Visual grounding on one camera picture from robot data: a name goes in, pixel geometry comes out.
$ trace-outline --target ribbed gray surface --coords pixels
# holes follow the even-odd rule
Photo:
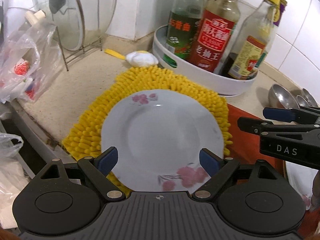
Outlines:
[[[44,237],[23,233],[22,240]],[[100,217],[76,233],[51,240],[254,240],[226,225],[209,203],[191,200],[184,192],[139,193],[108,204]],[[295,234],[269,238],[298,240]]]

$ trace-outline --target green bottle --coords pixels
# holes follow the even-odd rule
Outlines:
[[[174,0],[165,44],[167,50],[182,59],[188,57],[203,9],[204,0]],[[167,55],[164,55],[164,61],[171,67],[177,67]]]

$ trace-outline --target white tray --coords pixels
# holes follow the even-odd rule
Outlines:
[[[167,25],[158,28],[155,31],[153,40],[153,54],[158,58],[162,67],[170,69],[177,74],[182,74],[191,81],[227,97],[237,96],[246,92],[255,81],[256,78],[241,81],[219,76],[198,68],[191,63],[177,57],[164,47],[166,42],[166,33]],[[176,68],[171,67],[163,60],[164,54],[176,61]]]

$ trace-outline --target silver screw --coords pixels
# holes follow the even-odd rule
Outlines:
[[[199,190],[195,193],[195,195],[198,198],[209,198],[211,196],[210,192],[206,190]]]
[[[122,196],[122,192],[119,190],[111,190],[107,193],[109,198],[120,198]]]

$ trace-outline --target white plate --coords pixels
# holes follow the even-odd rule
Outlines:
[[[134,191],[196,191],[209,180],[199,152],[223,158],[224,141],[212,114],[191,97],[146,90],[122,99],[101,132],[102,152],[114,146],[115,176]]]
[[[290,185],[300,194],[306,204],[306,210],[309,210],[313,179],[318,170],[290,162],[285,162],[285,167]]]

